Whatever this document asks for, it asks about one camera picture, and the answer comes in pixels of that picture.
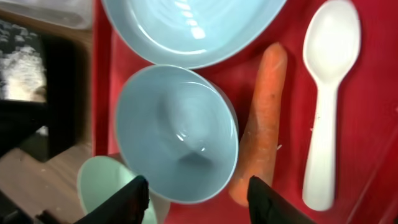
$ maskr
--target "wooden floor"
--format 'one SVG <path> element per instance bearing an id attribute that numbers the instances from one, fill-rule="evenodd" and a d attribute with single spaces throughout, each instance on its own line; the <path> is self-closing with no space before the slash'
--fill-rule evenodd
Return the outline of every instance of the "wooden floor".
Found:
<path id="1" fill-rule="evenodd" d="M 86 54 L 86 77 L 82 77 L 79 94 L 84 99 L 79 105 L 82 113 L 79 122 L 78 144 L 51 159 L 40 163 L 15 149 L 0 160 L 0 189 L 30 216 L 49 210 L 61 221 L 73 223 L 83 216 L 76 193 L 77 172 L 91 156 L 90 140 L 90 63 L 92 33 L 90 30 L 73 30 L 44 22 L 15 16 L 0 11 L 0 17 L 20 25 L 66 37 L 74 41 Z"/>

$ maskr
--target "bowl rim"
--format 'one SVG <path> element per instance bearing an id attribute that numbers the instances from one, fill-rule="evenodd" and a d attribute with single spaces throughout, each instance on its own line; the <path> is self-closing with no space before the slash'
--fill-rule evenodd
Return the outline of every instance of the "bowl rim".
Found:
<path id="1" fill-rule="evenodd" d="M 119 139 L 119 135 L 118 135 L 118 114 L 119 114 L 118 111 L 120 110 L 120 104 L 121 104 L 120 96 L 122 95 L 122 93 L 123 93 L 125 87 L 126 87 L 129 83 L 133 82 L 135 78 L 137 78 L 137 77 L 139 77 L 139 76 L 142 76 L 142 75 L 145 75 L 146 72 L 149 71 L 149 70 L 152 70 L 152 69 L 154 69 L 154 68 L 162 68 L 162 67 L 172 67 L 172 68 L 177 68 L 177 69 L 183 70 L 184 72 L 187 72 L 187 73 L 189 73 L 189 74 L 191 74 L 191 75 L 193 75 L 193 76 L 195 76 L 195 77 L 198 77 L 198 78 L 201 79 L 203 82 L 205 82 L 205 84 L 206 84 L 209 88 L 211 88 L 211 89 L 213 90 L 214 94 L 216 94 L 217 97 L 221 100 L 221 103 L 223 104 L 224 108 L 225 108 L 225 109 L 227 110 L 227 112 L 228 112 L 228 116 L 229 116 L 230 120 L 233 121 L 232 124 L 233 124 L 234 135 L 235 135 L 235 138 L 234 138 L 234 141 L 235 141 L 235 149 L 234 149 L 234 150 L 235 150 L 235 159 L 234 159 L 234 165 L 233 165 L 233 167 L 232 167 L 232 169 L 231 169 L 231 171 L 230 171 L 230 174 L 229 174 L 228 178 L 226 179 L 226 181 L 225 181 L 225 183 L 223 184 L 223 186 L 220 187 L 220 189 L 218 189 L 217 191 L 215 191 L 215 192 L 214 192 L 213 194 L 211 194 L 210 196 L 208 196 L 208 197 L 206 197 L 206 198 L 204 198 L 204 199 L 201 199 L 201 200 L 196 200 L 196 201 L 181 201 L 181 200 L 175 200 L 175 199 L 172 199 L 172 198 L 168 198 L 168 197 L 166 197 L 166 196 L 164 196 L 164 195 L 158 193 L 156 190 L 154 190 L 154 189 L 149 185 L 149 190 L 150 190 L 153 194 L 155 194 L 156 196 L 158 196 L 158 197 L 160 197 L 160 198 L 162 198 L 162 199 L 168 200 L 168 201 L 170 201 L 170 202 L 175 202 L 175 203 L 185 204 L 185 205 L 190 205 L 190 204 L 196 204 L 196 203 L 205 202 L 205 201 L 207 201 L 207 200 L 209 200 L 209 199 L 215 197 L 216 195 L 218 195 L 218 194 L 219 194 L 223 189 L 225 189 L 225 187 L 228 185 L 228 183 L 230 182 L 230 180 L 231 180 L 231 178 L 232 178 L 232 175 L 233 175 L 234 172 L 235 172 L 236 164 L 238 163 L 238 153 L 239 153 L 239 136 L 238 136 L 239 134 L 238 134 L 238 129 L 237 129 L 236 121 L 235 121 L 234 116 L 233 116 L 233 113 L 232 113 L 232 111 L 231 111 L 231 110 L 233 110 L 234 108 L 229 108 L 228 104 L 225 102 L 225 100 L 224 100 L 223 96 L 221 95 L 221 93 L 220 93 L 220 92 L 219 92 L 219 91 L 218 91 L 206 78 L 203 78 L 201 75 L 197 74 L 197 73 L 194 72 L 194 71 L 191 71 L 191 70 L 189 70 L 189 69 L 186 69 L 186 68 L 183 68 L 183 67 L 179 67 L 179 66 L 176 66 L 176 65 L 150 65 L 150 66 L 148 66 L 148 67 L 145 67 L 145 68 L 139 70 L 139 71 L 136 72 L 135 74 L 131 75 L 131 76 L 129 77 L 129 79 L 125 82 L 125 84 L 123 85 L 122 91 L 121 91 L 120 94 L 119 94 L 119 98 L 118 98 L 118 102 L 117 102 L 117 105 L 116 105 L 115 114 L 114 114 L 114 117 L 113 117 L 113 119 L 114 119 L 114 126 L 113 126 L 113 128 L 114 128 L 114 134 L 115 134 L 115 137 L 116 137 L 116 144 L 118 145 L 119 153 L 120 153 L 121 157 L 123 158 L 123 160 L 125 161 L 127 167 L 128 167 L 133 173 L 135 173 L 135 174 L 137 174 L 137 175 L 140 175 L 140 174 L 138 174 L 136 171 L 134 171 L 134 170 L 131 169 L 131 167 L 130 167 L 130 165 L 129 165 L 129 163 L 128 163 L 128 160 L 127 160 L 126 157 L 124 156 L 124 150 L 122 150 L 122 147 L 121 147 L 121 145 L 120 145 L 120 143 L 119 143 L 119 142 L 120 142 L 120 139 Z"/>
<path id="2" fill-rule="evenodd" d="M 157 63 L 151 59 L 149 59 L 148 57 L 143 56 L 142 54 L 140 54 L 136 49 L 134 49 L 130 42 L 128 41 L 125 37 L 124 37 L 124 32 L 123 34 L 121 33 L 120 29 L 118 27 L 120 27 L 119 22 L 116 21 L 116 19 L 114 19 L 114 17 L 112 16 L 113 12 L 110 12 L 109 10 L 109 4 L 123 4 L 122 2 L 124 1 L 114 1 L 114 0 L 102 0 L 103 2 L 103 6 L 104 6 L 104 10 L 106 15 L 108 16 L 109 21 L 111 22 L 114 30 L 117 31 L 119 37 L 123 40 L 123 42 L 134 52 L 136 53 L 138 56 L 140 56 L 141 58 L 147 60 L 150 63 L 156 64 L 156 65 L 162 65 L 163 63 Z M 271 24 L 271 22 L 276 18 L 276 16 L 279 14 L 279 12 L 282 10 L 283 6 L 285 5 L 285 3 L 287 2 L 287 0 L 279 0 L 279 4 L 275 7 L 275 10 L 273 11 L 273 13 L 268 17 L 268 20 L 263 23 L 262 26 L 260 26 L 260 29 L 258 29 L 256 32 L 253 33 L 253 35 L 250 38 L 247 38 L 245 41 L 243 41 L 243 43 L 239 46 L 236 47 L 235 50 L 230 50 L 228 54 L 225 54 L 223 57 L 218 57 L 215 60 L 210 60 L 207 63 L 203 63 L 203 64 L 197 64 L 197 65 L 192 65 L 192 66 L 187 66 L 187 69 L 199 69 L 199 68 L 206 68 L 212 65 L 216 65 L 217 63 L 223 62 L 229 58 L 231 58 L 232 56 L 236 55 L 237 53 L 239 53 L 240 51 L 242 51 L 242 49 L 244 49 L 245 47 L 247 47 L 248 45 L 250 45 L 254 40 L 256 40 L 260 34 L 262 34 L 265 29 Z"/>

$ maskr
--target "spoon handle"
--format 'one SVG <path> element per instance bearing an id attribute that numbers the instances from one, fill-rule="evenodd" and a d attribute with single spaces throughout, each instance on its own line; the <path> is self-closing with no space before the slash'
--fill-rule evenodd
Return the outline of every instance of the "spoon handle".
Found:
<path id="1" fill-rule="evenodd" d="M 335 197 L 337 88 L 319 88 L 305 168 L 303 201 L 311 209 L 328 210 Z"/>

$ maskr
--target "light blue bowl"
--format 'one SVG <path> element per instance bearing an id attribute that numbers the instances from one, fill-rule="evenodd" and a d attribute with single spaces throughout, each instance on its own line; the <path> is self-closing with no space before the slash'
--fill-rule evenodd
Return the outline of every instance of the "light blue bowl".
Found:
<path id="1" fill-rule="evenodd" d="M 103 0 L 109 20 L 142 58 L 202 68 L 250 44 L 286 0 Z"/>
<path id="2" fill-rule="evenodd" d="M 231 103 L 198 74 L 153 65 L 125 84 L 116 136 L 127 165 L 152 191 L 177 203 L 199 203 L 229 182 L 238 159 Z"/>

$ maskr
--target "cup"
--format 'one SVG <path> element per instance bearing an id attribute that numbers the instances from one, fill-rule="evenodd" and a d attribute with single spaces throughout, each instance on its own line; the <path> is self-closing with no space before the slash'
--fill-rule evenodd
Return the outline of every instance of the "cup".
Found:
<path id="1" fill-rule="evenodd" d="M 119 154 L 96 156 L 80 168 L 77 180 L 80 205 L 88 214 L 122 189 L 136 174 L 125 165 Z M 142 224 L 162 224 L 169 212 L 170 202 L 149 192 L 149 206 Z"/>

